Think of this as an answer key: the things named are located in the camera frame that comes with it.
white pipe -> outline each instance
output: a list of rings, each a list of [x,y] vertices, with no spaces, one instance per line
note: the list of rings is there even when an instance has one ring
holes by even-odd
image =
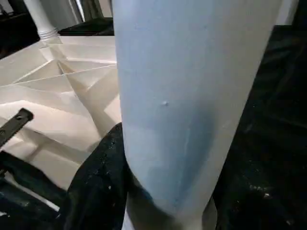
[[[127,161],[145,199],[184,229],[201,226],[279,6],[113,1]]]
[[[42,41],[58,36],[56,28],[50,23],[40,0],[24,0],[31,17],[37,27],[37,33]]]

white column base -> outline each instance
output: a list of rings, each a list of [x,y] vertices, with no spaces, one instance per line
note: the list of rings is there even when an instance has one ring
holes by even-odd
[[[59,35],[56,28],[54,28],[51,31],[43,31],[43,32],[38,31],[37,33],[42,41],[47,41],[51,38],[56,38]]]

paint speck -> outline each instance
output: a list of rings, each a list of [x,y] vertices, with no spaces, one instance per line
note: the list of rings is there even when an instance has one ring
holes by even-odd
[[[168,101],[163,101],[163,102],[162,102],[162,105],[163,105],[163,106],[168,106],[168,105],[169,105],[169,102],[168,102]]]

white pillar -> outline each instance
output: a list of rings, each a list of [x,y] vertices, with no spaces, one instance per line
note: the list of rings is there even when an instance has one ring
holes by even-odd
[[[24,0],[31,17],[37,27],[37,33],[42,41],[58,36],[56,28],[50,23],[40,0]]]
[[[201,229],[279,5],[113,1],[125,152],[138,181],[127,210],[137,230]]]

black plastic sheet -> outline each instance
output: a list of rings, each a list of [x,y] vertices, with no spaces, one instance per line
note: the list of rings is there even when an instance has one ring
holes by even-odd
[[[272,33],[214,199],[219,230],[307,228],[306,33]]]

